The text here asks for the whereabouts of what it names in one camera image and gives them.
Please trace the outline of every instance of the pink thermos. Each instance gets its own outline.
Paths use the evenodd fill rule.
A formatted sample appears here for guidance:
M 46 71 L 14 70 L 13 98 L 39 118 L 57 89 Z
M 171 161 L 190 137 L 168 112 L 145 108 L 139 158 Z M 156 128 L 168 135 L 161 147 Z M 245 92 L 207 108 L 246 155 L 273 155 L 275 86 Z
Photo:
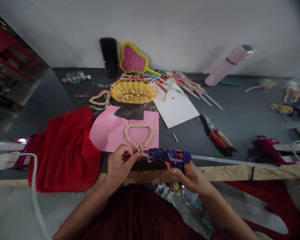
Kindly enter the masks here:
M 249 58 L 254 50 L 249 45 L 243 44 L 232 50 L 215 70 L 206 78 L 205 83 L 208 86 L 214 86 L 220 82 L 231 70 L 238 65 L 243 59 Z

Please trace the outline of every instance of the yellow basket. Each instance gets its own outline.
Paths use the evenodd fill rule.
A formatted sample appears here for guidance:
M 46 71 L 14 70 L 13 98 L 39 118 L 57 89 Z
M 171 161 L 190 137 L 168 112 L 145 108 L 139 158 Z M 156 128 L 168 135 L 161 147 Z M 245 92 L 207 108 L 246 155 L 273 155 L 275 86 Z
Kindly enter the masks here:
M 131 78 L 116 81 L 112 85 L 110 93 L 118 102 L 142 104 L 154 100 L 158 95 L 158 88 L 148 80 Z

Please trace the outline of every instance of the white wall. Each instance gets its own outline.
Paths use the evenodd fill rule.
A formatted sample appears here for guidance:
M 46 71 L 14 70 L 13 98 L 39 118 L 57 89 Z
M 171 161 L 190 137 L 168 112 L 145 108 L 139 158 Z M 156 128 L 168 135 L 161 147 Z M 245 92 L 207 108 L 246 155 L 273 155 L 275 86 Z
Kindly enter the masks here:
M 293 0 L 1 0 L 0 16 L 51 67 L 104 67 L 101 37 L 132 41 L 149 67 L 211 72 L 234 47 L 257 52 L 233 74 L 300 76 Z

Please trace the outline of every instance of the pink paper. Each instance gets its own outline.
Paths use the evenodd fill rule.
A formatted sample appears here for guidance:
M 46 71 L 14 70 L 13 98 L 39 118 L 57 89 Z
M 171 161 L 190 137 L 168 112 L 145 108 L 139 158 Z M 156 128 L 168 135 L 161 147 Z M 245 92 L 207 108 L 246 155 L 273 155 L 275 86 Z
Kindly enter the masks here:
M 120 144 L 132 146 L 124 136 L 124 128 L 129 124 L 150 124 L 154 128 L 150 143 L 143 150 L 159 147 L 159 113 L 144 111 L 143 120 L 127 120 L 114 116 L 120 107 L 110 105 L 94 121 L 90 130 L 90 140 L 100 151 L 114 152 Z M 149 137 L 149 128 L 130 128 L 129 136 L 139 146 Z

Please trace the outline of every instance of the hot glue gun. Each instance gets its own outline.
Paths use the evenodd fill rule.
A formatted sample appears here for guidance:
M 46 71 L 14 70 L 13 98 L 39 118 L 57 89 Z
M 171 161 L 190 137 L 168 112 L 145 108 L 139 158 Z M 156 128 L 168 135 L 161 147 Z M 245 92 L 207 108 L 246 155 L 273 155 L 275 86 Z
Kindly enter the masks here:
M 191 154 L 188 151 L 166 149 L 166 148 L 150 148 L 149 150 L 141 151 L 154 159 L 160 159 L 169 162 L 171 166 L 179 168 L 184 172 L 183 165 L 190 163 Z

